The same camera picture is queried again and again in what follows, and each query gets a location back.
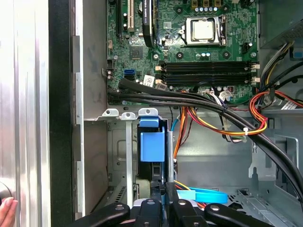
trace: black handle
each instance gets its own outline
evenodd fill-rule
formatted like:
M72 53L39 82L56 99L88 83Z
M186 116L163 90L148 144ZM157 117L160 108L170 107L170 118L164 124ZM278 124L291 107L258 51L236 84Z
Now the black handle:
M127 205L116 202L80 218L68 227L109 227L121 223L129 214Z
M273 227L219 203L208 204L205 207L204 215L206 220L218 225L231 227Z

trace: finger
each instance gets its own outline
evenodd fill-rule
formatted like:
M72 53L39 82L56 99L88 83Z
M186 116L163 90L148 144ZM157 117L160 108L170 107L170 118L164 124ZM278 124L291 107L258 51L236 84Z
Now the finger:
M14 200L10 206L8 213L5 216L5 219L2 223L2 225L0 225L0 227L13 227L14 226L17 205L18 205L18 201Z
M0 206L0 226L4 221L4 218L9 211L11 204L13 203L14 198L9 197L4 200L4 202Z

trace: blue drive bracket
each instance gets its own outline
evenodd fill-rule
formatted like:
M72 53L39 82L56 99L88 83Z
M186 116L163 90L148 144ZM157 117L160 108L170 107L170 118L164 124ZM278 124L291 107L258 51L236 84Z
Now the blue drive bracket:
M140 127L159 127L158 117L141 117ZM164 162L165 128L161 132L141 132L141 161Z

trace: label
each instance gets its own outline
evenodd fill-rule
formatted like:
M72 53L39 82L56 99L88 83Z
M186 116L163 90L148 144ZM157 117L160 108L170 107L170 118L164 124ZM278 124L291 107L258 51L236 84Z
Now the label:
M158 84L156 85L156 89L159 89L159 90L165 91L166 88L167 88L167 85L166 85L166 84L158 83Z
M233 95L230 91L223 91L219 95L219 99L221 99L222 101L225 101L229 97L233 97Z
M294 104L294 103L291 102L291 101L288 101L288 102L282 107L281 110L294 110L296 107L297 107L296 104Z
M143 85L153 87L154 82L155 82L155 77L150 75L144 76Z
M163 28L164 29L171 29L172 28L171 22L163 22Z

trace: blue wire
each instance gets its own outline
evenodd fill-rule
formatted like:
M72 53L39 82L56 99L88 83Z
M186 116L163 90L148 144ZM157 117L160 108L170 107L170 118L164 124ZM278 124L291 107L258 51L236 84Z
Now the blue wire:
M176 124L178 123L178 119L176 118L175 120L174 120L174 122L173 122L173 124L172 124L172 127L171 127L171 131L174 131L174 129L175 129L175 126L176 126Z

